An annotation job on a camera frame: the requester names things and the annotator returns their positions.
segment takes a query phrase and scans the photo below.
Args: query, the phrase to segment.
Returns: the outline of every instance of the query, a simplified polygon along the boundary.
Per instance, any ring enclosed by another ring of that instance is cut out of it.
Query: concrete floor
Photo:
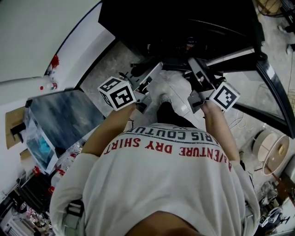
[[[286,54],[285,49],[287,43],[295,43],[295,36],[294,34],[284,34],[277,29],[279,24],[285,26],[288,25],[284,18],[270,18],[260,15],[259,20],[262,23],[265,33],[265,44],[262,47],[262,51],[268,55],[270,64],[280,78],[286,93],[288,93],[288,90],[295,89],[295,68],[293,68],[294,73],[291,73],[292,67],[294,66],[292,65],[293,59],[292,55]],[[112,109],[105,104],[102,96],[97,90],[97,87],[110,76],[118,77],[119,72],[125,73],[130,71],[129,64],[135,63],[138,60],[139,58],[137,58],[129,49],[119,42],[96,65],[96,67],[90,72],[90,74],[82,83],[82,90],[88,95],[88,97],[105,116],[107,116]],[[247,91],[246,93],[244,92],[243,97],[241,97],[245,103],[253,104],[257,102],[251,99],[257,97],[255,95],[258,93],[261,97],[261,90],[253,89],[253,87],[259,87],[260,89],[262,87],[263,90],[264,86],[259,86],[261,83],[253,85],[252,83],[241,82],[247,80],[246,73],[229,73],[226,74],[225,77],[227,81],[232,83],[238,91]],[[189,82],[183,78],[182,73],[175,71],[162,71],[160,75],[150,83],[148,86],[148,91],[150,91],[153,102],[144,115],[142,115],[140,112],[135,112],[132,114],[132,119],[135,121],[134,126],[148,125],[156,122],[156,111],[159,107],[158,96],[162,93],[167,93],[171,97],[172,105],[179,115],[188,119],[199,129],[206,130],[202,111],[200,110],[195,114],[193,114],[191,111],[187,101],[187,97],[191,92],[191,86]],[[273,106],[270,107],[274,111],[276,110],[275,105],[276,103],[273,103]],[[235,138],[238,148],[245,152],[244,163],[246,170],[251,175],[253,175],[254,188],[258,198],[260,198],[260,188],[262,184],[267,180],[271,180],[272,177],[265,176],[261,171],[254,171],[260,168],[262,164],[258,161],[257,157],[252,154],[251,146],[253,143],[253,138],[259,131],[265,128],[271,129],[280,135],[281,132],[233,108],[225,113],[225,117],[228,124],[231,125],[231,132]],[[243,120],[241,120],[239,125],[234,126],[236,124],[236,122],[234,122],[236,118],[242,117]],[[284,169],[290,157],[294,153],[295,141],[290,140],[290,148],[288,150],[287,156],[279,170],[275,172],[277,175],[279,175]],[[293,218],[292,215],[291,220],[287,225],[284,225],[280,231],[293,229],[294,227],[295,218]]]

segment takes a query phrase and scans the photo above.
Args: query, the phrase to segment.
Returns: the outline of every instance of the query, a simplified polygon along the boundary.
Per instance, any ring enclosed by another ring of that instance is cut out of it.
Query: black metal frame
[[[273,71],[271,75],[267,73],[270,68],[270,64],[266,59],[258,56],[256,53],[250,53],[213,64],[209,66],[209,68],[213,70],[215,74],[239,71],[257,71],[267,85],[268,89],[271,91],[271,94],[274,96],[278,107],[282,112],[284,120],[268,112],[244,104],[239,104],[238,102],[233,107],[267,123],[275,129],[280,130],[290,138],[295,138],[295,117],[288,96],[277,74],[273,70],[271,70]]]

